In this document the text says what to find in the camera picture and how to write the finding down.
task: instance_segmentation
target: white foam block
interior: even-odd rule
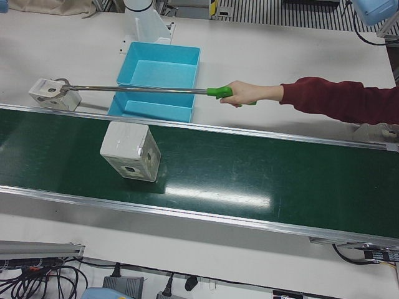
[[[124,178],[156,179],[161,153],[146,125],[111,121],[100,154]]]

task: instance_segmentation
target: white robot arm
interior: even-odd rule
[[[124,0],[127,34],[140,42],[170,44],[171,32],[153,7],[152,0]]]

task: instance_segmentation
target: gray box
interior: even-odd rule
[[[186,298],[175,295],[172,295],[171,297],[166,297],[162,295],[162,292],[159,292],[158,294],[156,294],[156,299],[186,299]]]
[[[142,299],[144,277],[104,277],[103,288],[111,288],[134,299]]]

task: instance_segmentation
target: plug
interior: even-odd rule
[[[162,295],[165,297],[171,297],[172,296],[172,281],[173,281],[173,275],[172,273],[168,279],[168,283],[166,284],[166,287],[164,291],[162,292]]]

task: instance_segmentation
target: blue device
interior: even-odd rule
[[[398,11],[399,0],[352,0],[359,18],[367,26],[373,26]]]
[[[8,0],[0,0],[0,12],[3,14],[8,12]]]
[[[88,288],[81,299],[133,299],[110,288]]]

